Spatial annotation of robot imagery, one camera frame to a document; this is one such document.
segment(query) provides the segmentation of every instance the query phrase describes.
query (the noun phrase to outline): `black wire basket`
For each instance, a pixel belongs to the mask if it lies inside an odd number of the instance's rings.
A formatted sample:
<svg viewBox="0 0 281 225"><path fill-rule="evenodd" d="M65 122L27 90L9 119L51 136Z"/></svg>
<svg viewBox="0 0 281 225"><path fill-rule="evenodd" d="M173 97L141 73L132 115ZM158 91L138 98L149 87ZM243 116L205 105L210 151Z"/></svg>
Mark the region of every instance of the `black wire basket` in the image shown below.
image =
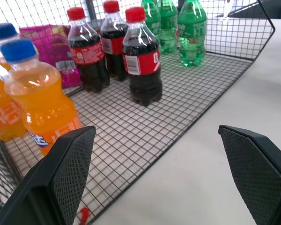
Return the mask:
<svg viewBox="0 0 281 225"><path fill-rule="evenodd" d="M125 18L125 10L141 1L119 3ZM175 4L179 8L182 1ZM88 93L81 86L64 89L82 123L95 125L97 130L74 224L80 222L81 208L91 210L88 221L93 222L115 202L252 65L274 33L260 0L203 0L202 5L208 15L205 59L199 67L186 68L178 52L162 55L160 102L148 107L133 102L128 81L111 80L99 94ZM66 10L75 6L83 7L87 20L99 30L104 19L101 0L0 0L0 23L11 22L19 28L68 26ZM5 74L0 68L3 79ZM28 134L0 141L0 207L42 157Z"/></svg>

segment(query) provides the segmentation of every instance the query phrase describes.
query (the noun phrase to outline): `orange soda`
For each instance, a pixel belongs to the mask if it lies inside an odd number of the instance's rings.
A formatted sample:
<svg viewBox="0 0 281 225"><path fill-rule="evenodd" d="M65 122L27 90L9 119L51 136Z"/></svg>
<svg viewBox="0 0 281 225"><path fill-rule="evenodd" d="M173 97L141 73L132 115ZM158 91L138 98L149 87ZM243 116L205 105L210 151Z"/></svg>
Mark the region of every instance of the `orange soda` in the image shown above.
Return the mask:
<svg viewBox="0 0 281 225"><path fill-rule="evenodd" d="M0 66L5 68L7 71L11 70L11 66L6 62L4 57L0 57Z"/></svg>
<svg viewBox="0 0 281 225"><path fill-rule="evenodd" d="M0 49L12 66L5 91L21 106L24 126L46 155L59 136L82 127L75 106L62 92L58 70L38 60L30 40Z"/></svg>
<svg viewBox="0 0 281 225"><path fill-rule="evenodd" d="M24 136L26 128L21 120L19 105L4 91L4 83L0 79L0 140L8 141L14 136Z"/></svg>

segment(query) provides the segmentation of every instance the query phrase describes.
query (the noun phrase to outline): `green label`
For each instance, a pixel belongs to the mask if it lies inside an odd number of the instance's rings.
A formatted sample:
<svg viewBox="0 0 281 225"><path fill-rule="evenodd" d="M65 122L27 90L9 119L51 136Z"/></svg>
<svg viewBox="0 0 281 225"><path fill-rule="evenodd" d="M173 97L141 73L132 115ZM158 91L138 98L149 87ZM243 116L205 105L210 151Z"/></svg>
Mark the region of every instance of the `green label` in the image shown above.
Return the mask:
<svg viewBox="0 0 281 225"><path fill-rule="evenodd" d="M159 30L160 30L160 23L159 22L148 22L148 21L146 21L146 25L153 34L159 34Z"/></svg>
<svg viewBox="0 0 281 225"><path fill-rule="evenodd" d="M161 17L161 29L172 29L176 27L177 23L177 16L167 16L167 17Z"/></svg>
<svg viewBox="0 0 281 225"><path fill-rule="evenodd" d="M182 38L198 38L206 34L206 21L192 24L178 24L179 36Z"/></svg>

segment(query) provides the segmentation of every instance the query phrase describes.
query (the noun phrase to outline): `bottle label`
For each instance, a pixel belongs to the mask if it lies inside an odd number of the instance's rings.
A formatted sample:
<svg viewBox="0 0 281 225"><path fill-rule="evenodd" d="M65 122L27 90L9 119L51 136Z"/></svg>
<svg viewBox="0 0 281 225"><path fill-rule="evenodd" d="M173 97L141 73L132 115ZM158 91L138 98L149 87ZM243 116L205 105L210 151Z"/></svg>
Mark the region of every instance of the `bottle label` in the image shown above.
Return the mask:
<svg viewBox="0 0 281 225"><path fill-rule="evenodd" d="M159 31L160 31L160 23L157 21L157 22L149 22L149 21L146 21L146 25L147 27L150 29L150 31L153 33L153 34L158 34Z"/></svg>
<svg viewBox="0 0 281 225"><path fill-rule="evenodd" d="M132 75L152 74L161 67L159 49L155 52L139 56L123 54L123 58L126 71Z"/></svg>
<svg viewBox="0 0 281 225"><path fill-rule="evenodd" d="M0 129L7 128L21 119L21 108L14 101L0 108Z"/></svg>
<svg viewBox="0 0 281 225"><path fill-rule="evenodd" d="M101 41L83 48L70 48L70 51L75 64L78 65L92 64L104 58Z"/></svg>
<svg viewBox="0 0 281 225"><path fill-rule="evenodd" d="M177 15L167 16L161 18L161 29L172 29L176 27Z"/></svg>
<svg viewBox="0 0 281 225"><path fill-rule="evenodd" d="M76 114L71 122L54 131L49 131L40 134L30 133L30 135L34 139L36 144L40 147L40 150L43 155L47 155L55 141L58 139L58 137L70 132L71 130L75 130L81 127L82 124L78 115Z"/></svg>
<svg viewBox="0 0 281 225"><path fill-rule="evenodd" d="M206 21L192 24L179 24L179 36L182 38L199 38L206 34Z"/></svg>
<svg viewBox="0 0 281 225"><path fill-rule="evenodd" d="M107 54L122 54L124 37L119 38L102 38L103 49Z"/></svg>

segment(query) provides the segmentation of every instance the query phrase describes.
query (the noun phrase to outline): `cola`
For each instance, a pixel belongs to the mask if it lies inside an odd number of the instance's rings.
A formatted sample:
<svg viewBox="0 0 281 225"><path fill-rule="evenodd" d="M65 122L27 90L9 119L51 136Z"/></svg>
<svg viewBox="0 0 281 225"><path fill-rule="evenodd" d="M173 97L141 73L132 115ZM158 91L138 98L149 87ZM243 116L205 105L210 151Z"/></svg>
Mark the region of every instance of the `cola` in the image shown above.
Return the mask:
<svg viewBox="0 0 281 225"><path fill-rule="evenodd" d="M163 94L159 44L144 22L143 7L126 10L126 18L129 28L123 41L123 58L130 92L134 101L148 106Z"/></svg>
<svg viewBox="0 0 281 225"><path fill-rule="evenodd" d="M87 91L100 92L110 83L100 36L85 21L81 7L71 8L67 13L72 21L68 44L82 85Z"/></svg>
<svg viewBox="0 0 281 225"><path fill-rule="evenodd" d="M122 43L128 25L118 13L118 1L105 1L103 7L107 15L101 26L101 35L107 70L110 77L123 81L127 77L127 72L122 57Z"/></svg>

